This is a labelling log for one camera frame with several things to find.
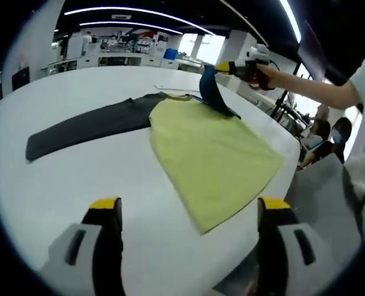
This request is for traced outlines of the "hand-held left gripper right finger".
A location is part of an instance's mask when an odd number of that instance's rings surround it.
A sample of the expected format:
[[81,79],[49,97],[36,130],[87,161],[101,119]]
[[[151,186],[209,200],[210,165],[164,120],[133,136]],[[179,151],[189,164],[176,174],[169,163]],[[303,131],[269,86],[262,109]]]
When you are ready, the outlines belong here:
[[324,242],[281,199],[258,199],[258,295],[314,295],[323,281]]

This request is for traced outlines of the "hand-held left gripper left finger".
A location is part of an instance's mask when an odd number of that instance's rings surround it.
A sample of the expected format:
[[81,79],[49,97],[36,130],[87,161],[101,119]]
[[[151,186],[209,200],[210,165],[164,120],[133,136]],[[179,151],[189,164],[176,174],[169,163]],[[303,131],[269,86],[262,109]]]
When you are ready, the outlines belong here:
[[50,245],[40,270],[59,295],[124,295],[122,202],[93,202],[80,223],[71,224]]

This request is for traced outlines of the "person's right hand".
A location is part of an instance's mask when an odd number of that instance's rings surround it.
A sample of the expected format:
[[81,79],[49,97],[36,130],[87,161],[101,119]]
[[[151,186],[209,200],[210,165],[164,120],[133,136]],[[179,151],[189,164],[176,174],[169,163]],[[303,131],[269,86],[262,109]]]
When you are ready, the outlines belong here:
[[245,72],[245,80],[249,84],[254,85],[256,89],[265,91],[274,90],[274,74],[277,70],[262,64],[255,64],[248,67]]

